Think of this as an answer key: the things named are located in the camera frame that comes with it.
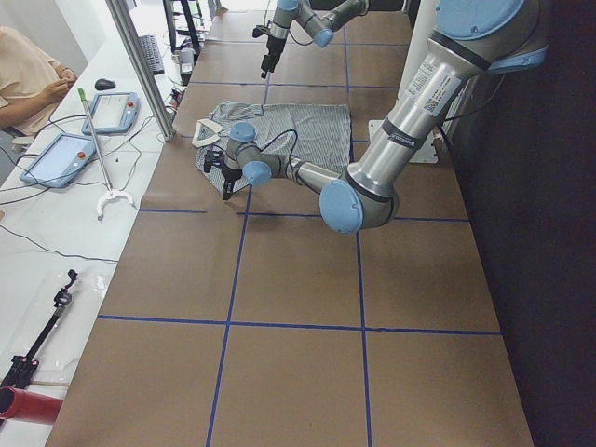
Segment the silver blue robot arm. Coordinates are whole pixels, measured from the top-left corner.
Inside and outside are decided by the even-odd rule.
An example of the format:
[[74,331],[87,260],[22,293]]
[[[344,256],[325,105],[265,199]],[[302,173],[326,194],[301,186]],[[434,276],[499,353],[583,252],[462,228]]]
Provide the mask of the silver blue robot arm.
[[261,78],[274,73],[285,48],[291,25],[296,22],[319,47],[326,47],[333,40],[334,33],[349,21],[365,15],[370,2],[365,0],[344,1],[324,16],[319,16],[309,1],[279,0],[273,19],[264,25],[256,25],[252,37],[267,36],[266,48],[261,63]]
[[224,177],[223,199],[233,195],[240,178],[251,185],[286,178],[319,194],[322,219],[339,233],[388,223],[399,207],[396,178],[444,122],[469,78],[532,69],[544,61],[549,13],[548,1],[437,2],[427,54],[359,161],[336,173],[295,156],[267,155],[254,142],[254,127],[241,122],[216,163]]

